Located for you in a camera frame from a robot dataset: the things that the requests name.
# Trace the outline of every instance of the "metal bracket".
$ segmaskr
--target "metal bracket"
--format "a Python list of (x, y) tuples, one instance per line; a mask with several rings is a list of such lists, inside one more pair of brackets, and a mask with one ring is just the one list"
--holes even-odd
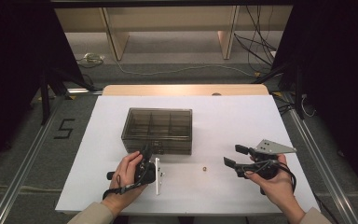
[(162, 186), (162, 177), (165, 173), (162, 172), (161, 166), (159, 164), (159, 158), (156, 158), (156, 195), (160, 194), (161, 186)]
[(276, 155), (297, 152), (297, 149), (295, 147), (287, 147), (279, 143), (263, 139), (255, 148), (255, 152), (268, 155)]

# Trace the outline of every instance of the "white tabletop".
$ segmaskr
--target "white tabletop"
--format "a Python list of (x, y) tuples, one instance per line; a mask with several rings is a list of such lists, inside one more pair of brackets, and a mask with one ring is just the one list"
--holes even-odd
[[(123, 215), (251, 216), (280, 213), (259, 187), (238, 178), (223, 163), (228, 157), (252, 163), (234, 145), (256, 147), (268, 139), (291, 147), (280, 113), (271, 96), (100, 96), (92, 112), (74, 165), (56, 210), (79, 212), (100, 202), (109, 187), (108, 171), (127, 155), (121, 140), (130, 107), (193, 110), (192, 155), (157, 155), (165, 172), (160, 195), (155, 184)], [(308, 211), (318, 208), (296, 154), (286, 155), (297, 179), (296, 198)]]

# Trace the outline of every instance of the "beige sleeve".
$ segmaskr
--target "beige sleeve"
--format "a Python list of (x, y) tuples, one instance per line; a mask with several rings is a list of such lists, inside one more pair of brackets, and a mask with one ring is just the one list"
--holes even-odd
[(311, 208), (308, 213), (301, 219), (300, 224), (331, 224), (331, 222), (322, 215), (316, 208)]
[(113, 220), (110, 210), (101, 203), (92, 203), (73, 217), (68, 224), (109, 224)]

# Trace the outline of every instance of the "wooden panel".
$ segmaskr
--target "wooden panel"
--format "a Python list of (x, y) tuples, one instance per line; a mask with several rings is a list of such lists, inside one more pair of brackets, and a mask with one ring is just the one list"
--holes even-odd
[(114, 7), (108, 8), (115, 32), (219, 31), (232, 24), (228, 7)]
[(99, 8), (56, 8), (57, 17), (66, 33), (105, 33)]
[(103, 95), (269, 95), (262, 84), (217, 85), (109, 85)]

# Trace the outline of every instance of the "gray carpet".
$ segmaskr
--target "gray carpet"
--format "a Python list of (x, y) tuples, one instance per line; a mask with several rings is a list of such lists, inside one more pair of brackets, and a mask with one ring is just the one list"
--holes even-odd
[[(153, 73), (157, 71), (176, 71), (190, 66), (197, 67), (203, 65), (205, 64), (131, 64), (123, 66), (123, 68), (132, 72)], [(240, 69), (249, 74), (253, 73), (252, 68), (246, 64), (230, 64), (227, 66)], [(116, 65), (111, 64), (103, 64), (91, 69), (82, 68), (82, 71), (84, 74), (87, 74), (86, 80), (90, 81), (90, 78), (97, 87), (104, 87), (109, 84), (251, 83), (255, 80), (255, 77), (246, 76), (236, 70), (216, 66), (160, 75), (125, 74)], [(280, 77), (275, 77), (265, 83), (270, 91), (278, 89), (277, 83), (279, 79)], [(68, 88), (78, 88), (73, 83), (66, 83), (66, 85)], [(12, 181), (40, 128), (42, 105), (38, 100), (38, 96), (39, 93), (32, 101), (34, 109), (29, 110), (24, 115), (21, 126), (19, 126), (18, 131), (11, 138), (11, 148), (3, 150), (0, 153), (0, 198)], [(71, 216), (55, 212), (54, 208), (87, 128), (96, 99), (97, 96), (95, 95), (78, 95), (73, 100), (68, 99), (63, 102), (48, 131), (47, 138), (34, 161), (32, 170), (24, 182), (24, 188), (11, 208), (6, 223), (66, 223), (71, 218)], [(277, 106), (284, 104), (278, 100), (276, 102)], [(67, 135), (67, 132), (59, 130), (64, 119), (69, 119), (64, 123), (64, 127), (73, 130), (69, 138), (60, 139), (60, 137)], [(342, 217), (313, 160), (310, 158), (310, 153), (290, 114), (285, 113), (282, 116), (282, 120), (293, 145), (298, 150), (297, 156), (312, 190), (333, 212), (338, 221), (343, 223)], [(349, 196), (358, 214), (358, 179), (355, 173), (346, 163), (345, 159), (337, 155), (337, 145), (331, 138), (323, 121), (315, 116), (312, 118), (306, 117), (306, 122), (317, 144), (323, 150), (324, 156), (329, 161), (334, 174), (337, 176), (339, 184)], [(325, 210), (323, 210), (323, 213), (332, 220)], [(250, 217), (249, 221), (251, 224), (287, 223), (284, 217)]]

